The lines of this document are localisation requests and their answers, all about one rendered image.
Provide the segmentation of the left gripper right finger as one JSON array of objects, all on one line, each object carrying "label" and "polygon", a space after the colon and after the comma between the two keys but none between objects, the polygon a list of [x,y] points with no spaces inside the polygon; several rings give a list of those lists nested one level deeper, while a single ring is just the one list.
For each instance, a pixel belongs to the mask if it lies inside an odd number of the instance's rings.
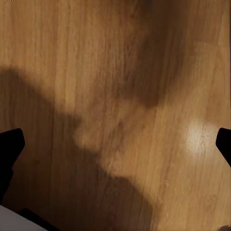
[{"label": "left gripper right finger", "polygon": [[226,161],[231,167],[231,130],[220,128],[218,131],[216,146],[222,153]]}]

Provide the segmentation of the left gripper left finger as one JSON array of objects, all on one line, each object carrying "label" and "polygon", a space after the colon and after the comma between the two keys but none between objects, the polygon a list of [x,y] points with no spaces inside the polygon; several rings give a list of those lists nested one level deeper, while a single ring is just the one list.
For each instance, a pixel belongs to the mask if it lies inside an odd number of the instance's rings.
[{"label": "left gripper left finger", "polygon": [[0,185],[12,169],[24,146],[25,140],[20,128],[0,133]]}]

